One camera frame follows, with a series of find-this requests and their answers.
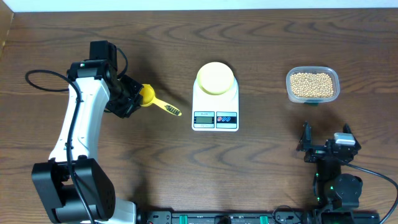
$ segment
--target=scale control panel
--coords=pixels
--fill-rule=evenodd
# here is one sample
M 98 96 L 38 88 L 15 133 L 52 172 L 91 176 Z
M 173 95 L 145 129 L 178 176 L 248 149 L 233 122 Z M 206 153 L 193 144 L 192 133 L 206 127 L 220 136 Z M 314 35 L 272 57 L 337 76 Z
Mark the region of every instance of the scale control panel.
M 209 131 L 236 131 L 238 113 L 227 111 L 195 111 L 193 127 L 196 129 L 213 129 Z

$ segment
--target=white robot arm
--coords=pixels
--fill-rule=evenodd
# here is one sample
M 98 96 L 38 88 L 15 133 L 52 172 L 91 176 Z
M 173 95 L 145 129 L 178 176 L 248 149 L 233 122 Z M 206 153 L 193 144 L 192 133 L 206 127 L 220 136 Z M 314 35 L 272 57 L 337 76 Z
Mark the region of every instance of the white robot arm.
M 136 223 L 136 205 L 116 198 L 113 184 L 98 165 L 98 136 L 104 109 L 128 118 L 142 100 L 139 95 L 142 85 L 127 76 L 118 77 L 116 72 L 116 47 L 107 41 L 92 42 L 90 59 L 73 63 L 68 71 L 72 84 L 60 137 L 49 161 L 35 164 L 32 170 L 32 180 L 53 223 L 90 223 L 89 211 L 91 220 L 97 223 Z M 76 107 L 78 94 L 80 104 Z M 76 108 L 77 117 L 73 120 Z M 72 122 L 71 161 L 68 161 L 66 142 Z M 69 162 L 73 174 L 68 170 Z M 75 182 L 62 184 L 73 175 L 78 186 Z

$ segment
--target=silver metal part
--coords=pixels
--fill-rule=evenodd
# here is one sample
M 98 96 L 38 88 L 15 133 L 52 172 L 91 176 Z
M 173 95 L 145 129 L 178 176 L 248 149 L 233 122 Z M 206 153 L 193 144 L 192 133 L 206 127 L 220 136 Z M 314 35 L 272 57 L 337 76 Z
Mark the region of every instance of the silver metal part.
M 354 146 L 355 138 L 352 134 L 346 133 L 335 133 L 336 144 L 342 144 L 346 146 Z

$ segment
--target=green clip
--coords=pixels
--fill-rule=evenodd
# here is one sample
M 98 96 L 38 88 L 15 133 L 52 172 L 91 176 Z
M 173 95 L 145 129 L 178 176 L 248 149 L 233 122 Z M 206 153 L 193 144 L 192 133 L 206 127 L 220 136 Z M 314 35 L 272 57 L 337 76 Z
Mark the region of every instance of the green clip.
M 268 216 L 260 216 L 260 224 L 268 224 Z
M 180 215 L 180 224 L 188 224 L 188 216 Z

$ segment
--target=cable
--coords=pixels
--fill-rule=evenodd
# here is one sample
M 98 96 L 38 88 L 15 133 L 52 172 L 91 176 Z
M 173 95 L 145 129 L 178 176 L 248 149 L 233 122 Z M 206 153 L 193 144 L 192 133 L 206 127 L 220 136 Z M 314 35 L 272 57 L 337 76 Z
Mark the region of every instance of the cable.
M 75 127 L 75 123 L 76 123 L 76 119 L 77 119 L 77 114 L 79 112 L 79 107 L 80 107 L 80 102 L 81 102 L 81 95 L 80 95 L 80 91 L 79 89 L 76 87 L 76 85 L 69 80 L 68 78 L 64 77 L 63 75 L 53 72 L 53 71 L 48 71 L 48 70 L 31 70 L 29 72 L 27 72 L 25 74 L 25 79 L 28 82 L 28 84 L 30 84 L 31 86 L 33 86 L 34 88 L 43 90 L 43 91 L 67 91 L 68 89 L 63 89 L 63 90 L 51 90 L 51 89 L 46 89 L 46 88 L 42 88 L 40 86 L 37 86 L 35 84 L 33 84 L 30 80 L 29 80 L 29 75 L 33 74 L 33 73 L 48 73 L 48 74 L 52 74 L 55 75 L 57 77 L 62 78 L 63 80 L 65 80 L 67 83 L 69 83 L 70 86 L 72 86 L 72 88 L 76 91 L 76 106 L 75 106 L 75 110 L 73 112 L 73 116 L 72 116 L 72 121 L 70 123 L 70 127 L 69 127 L 69 132 L 68 132 L 68 138 L 67 138 L 67 143 L 65 144 L 67 147 L 67 162 L 68 162 L 68 170 L 69 170 L 69 174 L 70 177 L 72 179 L 73 184 L 75 185 L 76 188 L 76 192 L 80 197 L 80 200 L 87 212 L 88 218 L 91 222 L 91 224 L 95 224 L 95 220 L 93 218 L 93 214 L 91 213 L 91 210 L 87 204 L 87 201 L 83 195 L 83 193 L 81 192 L 79 183 L 76 180 L 76 172 L 74 170 L 74 167 L 72 165 L 72 160 L 71 160 L 71 154 L 72 154 L 72 135 L 73 135 L 73 129 Z
M 385 175 L 382 175 L 382 174 L 380 174 L 378 172 L 374 172 L 374 171 L 371 171 L 371 170 L 368 170 L 368 169 L 365 169 L 365 168 L 362 168 L 362 167 L 359 167 L 359 166 L 356 166 L 356 165 L 352 165 L 352 164 L 349 164 L 349 163 L 344 162 L 344 161 L 339 160 L 339 159 L 338 159 L 338 161 L 340 162 L 340 164 L 343 164 L 343 165 L 346 165 L 348 167 L 363 171 L 363 172 L 368 173 L 368 174 L 373 174 L 373 175 L 378 176 L 378 177 L 380 177 L 380 178 L 382 178 L 384 180 L 388 180 L 397 189 L 396 201 L 394 202 L 394 204 L 392 204 L 392 207 L 387 212 L 386 216 L 384 216 L 384 218 L 379 222 L 379 224 L 383 224 L 391 216 L 391 214 L 394 212 L 394 210 L 396 209 L 396 207 L 398 205 L 398 184 L 395 181 L 393 181 L 392 179 L 390 179 L 389 177 L 387 177 Z
M 301 223 L 301 217 L 299 217 L 299 215 L 293 210 L 293 208 L 291 208 L 291 207 L 288 206 L 288 205 L 279 205 L 279 206 L 278 206 L 277 208 L 275 208 L 275 210 L 272 212 L 272 218 L 275 220 L 275 222 L 276 222 L 277 224 L 281 224 L 281 223 L 278 222 L 278 220 L 276 220 L 275 212 L 276 212 L 278 209 L 282 208 L 282 207 L 287 207 L 288 209 L 290 209 L 290 210 L 294 213 L 294 215 L 300 220 L 299 222 L 293 223 L 293 224 L 300 224 L 300 223 Z
M 126 55 L 123 53 L 123 51 L 119 47 L 118 47 L 118 51 L 122 54 L 124 60 L 126 61 L 126 65 L 124 66 L 124 69 L 118 75 L 118 79 L 120 79 L 124 74 L 126 74 L 127 68 L 129 66 L 129 61 L 127 60 Z

